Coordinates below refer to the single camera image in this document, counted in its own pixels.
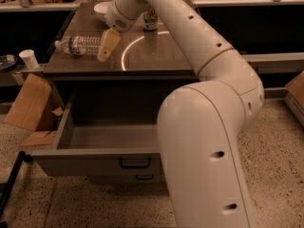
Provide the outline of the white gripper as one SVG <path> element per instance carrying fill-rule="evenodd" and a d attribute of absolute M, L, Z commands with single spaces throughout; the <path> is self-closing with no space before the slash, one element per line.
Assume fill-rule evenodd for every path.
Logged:
<path fill-rule="evenodd" d="M 116 46 L 121 41 L 121 34 L 119 31 L 128 31 L 135 24 L 134 20 L 125 18 L 116 8 L 111 4 L 105 14 L 106 24 L 110 29 L 103 33 L 101 45 L 97 53 L 97 59 L 100 62 L 105 62 L 111 53 L 115 50 Z"/>

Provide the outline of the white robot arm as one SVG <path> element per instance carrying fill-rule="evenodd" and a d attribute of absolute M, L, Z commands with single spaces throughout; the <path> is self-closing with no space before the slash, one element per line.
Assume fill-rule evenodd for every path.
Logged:
<path fill-rule="evenodd" d="M 256 72 L 182 0 L 113 0 L 106 22 L 129 30 L 154 9 L 198 77 L 161 104 L 158 141 L 180 228 L 257 228 L 238 155 L 238 133 L 263 106 Z"/>

